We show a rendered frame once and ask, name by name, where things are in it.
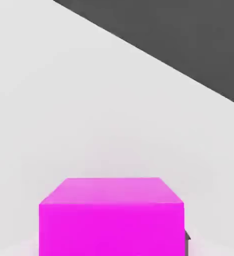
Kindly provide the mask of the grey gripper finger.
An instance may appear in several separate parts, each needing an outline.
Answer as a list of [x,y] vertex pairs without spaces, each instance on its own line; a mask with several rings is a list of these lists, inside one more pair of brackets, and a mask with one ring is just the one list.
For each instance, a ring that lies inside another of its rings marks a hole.
[[185,231],[185,256],[189,256],[189,241],[191,240],[191,237]]

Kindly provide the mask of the small magenta cube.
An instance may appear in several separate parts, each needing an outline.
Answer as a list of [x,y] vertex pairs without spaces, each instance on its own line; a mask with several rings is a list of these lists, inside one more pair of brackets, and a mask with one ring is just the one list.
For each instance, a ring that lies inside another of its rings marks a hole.
[[39,256],[185,256],[184,212],[160,178],[68,178],[39,204]]

